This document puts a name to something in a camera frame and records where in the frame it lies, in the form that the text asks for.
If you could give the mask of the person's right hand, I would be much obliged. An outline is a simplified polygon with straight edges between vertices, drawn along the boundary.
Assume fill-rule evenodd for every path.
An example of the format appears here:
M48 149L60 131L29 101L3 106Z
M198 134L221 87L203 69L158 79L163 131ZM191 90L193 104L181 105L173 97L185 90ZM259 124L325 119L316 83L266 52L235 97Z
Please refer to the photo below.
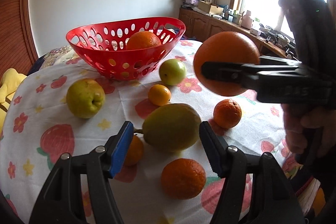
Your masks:
M284 128L286 143L292 153L301 154L307 147L307 139L303 136L305 128L323 128L318 156L325 155L335 145L335 110L314 109L299 117L293 114L289 104L282 104L284 112Z

